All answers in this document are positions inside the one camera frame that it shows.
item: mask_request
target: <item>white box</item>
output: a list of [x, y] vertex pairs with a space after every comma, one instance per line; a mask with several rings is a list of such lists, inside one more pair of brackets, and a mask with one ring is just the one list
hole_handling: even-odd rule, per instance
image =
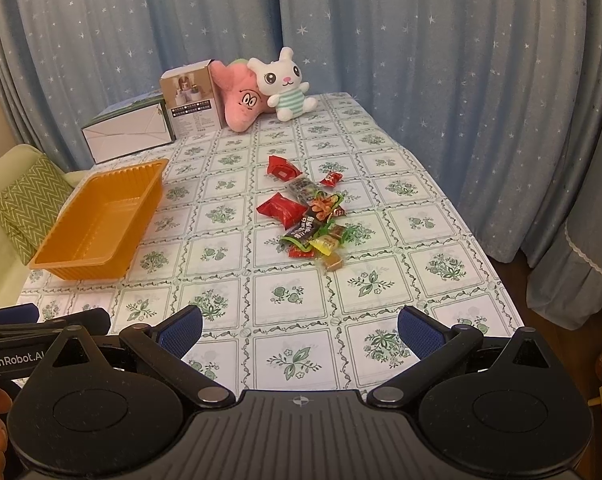
[[97, 164], [174, 142], [159, 91], [107, 107], [82, 131]]
[[212, 81], [210, 60], [173, 68], [159, 81], [177, 139], [220, 130], [223, 114], [219, 91]]

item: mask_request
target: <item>pink starfish plush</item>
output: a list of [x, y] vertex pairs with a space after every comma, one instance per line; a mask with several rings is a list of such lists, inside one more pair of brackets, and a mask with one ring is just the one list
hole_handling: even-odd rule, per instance
[[268, 106], [268, 98], [259, 92], [257, 76], [244, 60], [237, 60], [228, 66], [215, 60], [210, 63], [210, 74], [221, 90], [225, 122], [231, 130], [242, 133], [259, 114], [274, 112]]

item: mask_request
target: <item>plastic tray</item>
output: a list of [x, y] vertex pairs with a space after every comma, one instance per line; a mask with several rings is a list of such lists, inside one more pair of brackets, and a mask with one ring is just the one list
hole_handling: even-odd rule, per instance
[[62, 280], [125, 276], [163, 193], [166, 158], [90, 177], [30, 261]]

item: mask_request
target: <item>light green sofa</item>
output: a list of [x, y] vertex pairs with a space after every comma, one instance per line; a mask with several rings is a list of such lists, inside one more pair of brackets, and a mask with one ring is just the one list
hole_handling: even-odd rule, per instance
[[[0, 191], [17, 180], [41, 156], [41, 152], [28, 144], [19, 144], [0, 158]], [[86, 171], [64, 174], [64, 179], [75, 187]], [[10, 240], [0, 226], [0, 306], [11, 306], [21, 293], [28, 277], [28, 268], [21, 263]]]

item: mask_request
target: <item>cushion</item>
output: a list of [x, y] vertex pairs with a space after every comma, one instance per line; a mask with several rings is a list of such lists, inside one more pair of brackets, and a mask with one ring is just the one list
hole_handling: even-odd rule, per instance
[[41, 155], [0, 191], [0, 225], [24, 265], [37, 252], [72, 190], [47, 156]]

